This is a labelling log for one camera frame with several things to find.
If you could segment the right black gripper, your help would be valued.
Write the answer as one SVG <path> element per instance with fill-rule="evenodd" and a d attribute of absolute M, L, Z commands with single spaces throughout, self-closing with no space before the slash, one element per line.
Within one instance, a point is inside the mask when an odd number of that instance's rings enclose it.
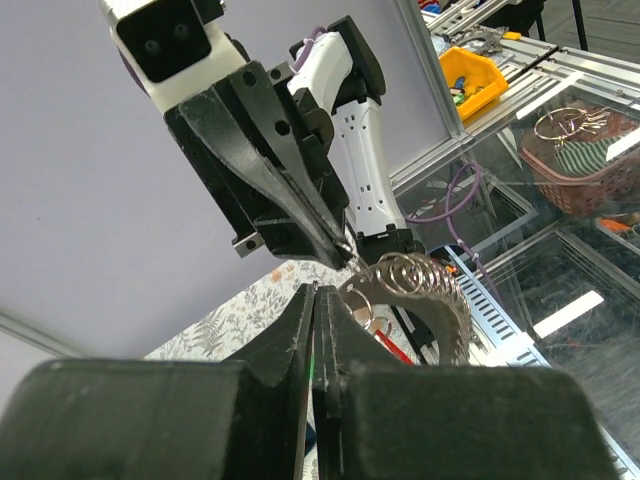
<path fill-rule="evenodd" d="M 238 241 L 340 270 L 345 189 L 328 159 L 333 127 L 283 65 L 251 61 L 171 108 L 164 121 Z"/>

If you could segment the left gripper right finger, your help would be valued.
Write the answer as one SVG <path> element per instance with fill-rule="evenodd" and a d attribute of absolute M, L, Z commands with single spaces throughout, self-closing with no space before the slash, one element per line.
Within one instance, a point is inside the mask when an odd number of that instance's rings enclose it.
<path fill-rule="evenodd" d="M 323 479 L 613 479 L 591 405 L 545 367 L 407 365 L 338 290 L 314 305 L 313 409 Z"/>

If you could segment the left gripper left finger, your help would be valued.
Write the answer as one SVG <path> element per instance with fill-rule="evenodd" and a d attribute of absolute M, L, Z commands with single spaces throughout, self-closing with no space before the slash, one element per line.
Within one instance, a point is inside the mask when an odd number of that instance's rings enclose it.
<path fill-rule="evenodd" d="M 220 362 L 62 359 L 1 420 L 5 479 L 299 479 L 315 292 Z"/>

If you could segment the metal keyring with yellow handle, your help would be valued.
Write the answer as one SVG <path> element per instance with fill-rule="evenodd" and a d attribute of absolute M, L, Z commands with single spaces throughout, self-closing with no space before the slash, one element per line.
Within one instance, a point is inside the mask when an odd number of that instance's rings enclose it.
<path fill-rule="evenodd" d="M 433 333 L 441 365 L 469 364 L 471 308 L 454 275 L 434 259 L 418 252 L 385 254 L 339 292 L 353 311 L 387 305 L 416 315 Z"/>

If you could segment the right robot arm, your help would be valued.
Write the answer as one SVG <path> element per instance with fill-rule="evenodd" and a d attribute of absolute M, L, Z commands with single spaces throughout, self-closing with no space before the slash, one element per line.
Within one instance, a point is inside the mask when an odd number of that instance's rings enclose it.
<path fill-rule="evenodd" d="M 164 116 L 236 253 L 338 270 L 422 252 L 384 159 L 384 74 L 355 21 L 318 27 L 290 52 L 292 64 L 247 61 Z"/>

